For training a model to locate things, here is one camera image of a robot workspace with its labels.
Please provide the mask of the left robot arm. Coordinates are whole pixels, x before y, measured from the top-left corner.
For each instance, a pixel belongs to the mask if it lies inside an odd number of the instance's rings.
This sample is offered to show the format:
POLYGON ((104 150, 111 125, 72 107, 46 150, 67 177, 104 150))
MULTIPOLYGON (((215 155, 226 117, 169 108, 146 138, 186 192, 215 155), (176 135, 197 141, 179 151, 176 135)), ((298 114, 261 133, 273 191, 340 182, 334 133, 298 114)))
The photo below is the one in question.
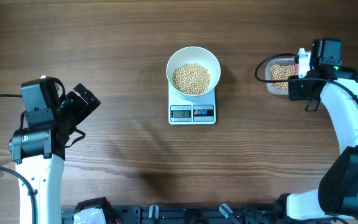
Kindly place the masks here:
POLYGON ((61 223, 61 184, 65 150, 73 133, 99 105, 82 84, 66 92, 61 81, 39 78, 21 85, 27 126, 16 130, 9 141, 19 177, 20 222, 61 223))

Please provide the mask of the pink measuring scoop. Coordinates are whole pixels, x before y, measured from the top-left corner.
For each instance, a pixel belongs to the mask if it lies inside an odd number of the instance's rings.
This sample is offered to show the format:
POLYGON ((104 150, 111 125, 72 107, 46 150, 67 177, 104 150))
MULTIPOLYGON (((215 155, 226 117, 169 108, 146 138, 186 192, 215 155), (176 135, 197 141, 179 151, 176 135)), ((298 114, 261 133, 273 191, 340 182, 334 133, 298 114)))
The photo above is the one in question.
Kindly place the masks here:
POLYGON ((299 75, 299 69, 300 69, 299 63, 295 64, 296 75, 299 75))

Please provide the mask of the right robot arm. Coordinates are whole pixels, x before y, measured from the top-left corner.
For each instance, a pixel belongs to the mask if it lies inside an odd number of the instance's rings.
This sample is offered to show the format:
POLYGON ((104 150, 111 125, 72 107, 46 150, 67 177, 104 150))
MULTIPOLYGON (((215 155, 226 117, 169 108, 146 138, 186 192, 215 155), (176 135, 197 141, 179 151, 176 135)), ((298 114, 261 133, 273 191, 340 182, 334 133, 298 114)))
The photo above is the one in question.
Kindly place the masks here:
POLYGON ((284 195, 284 216, 304 222, 339 216, 358 219, 358 72, 343 66, 337 39, 315 39, 311 51, 298 52, 297 62, 298 75, 288 83, 288 97, 325 106, 340 155, 318 189, 284 195))

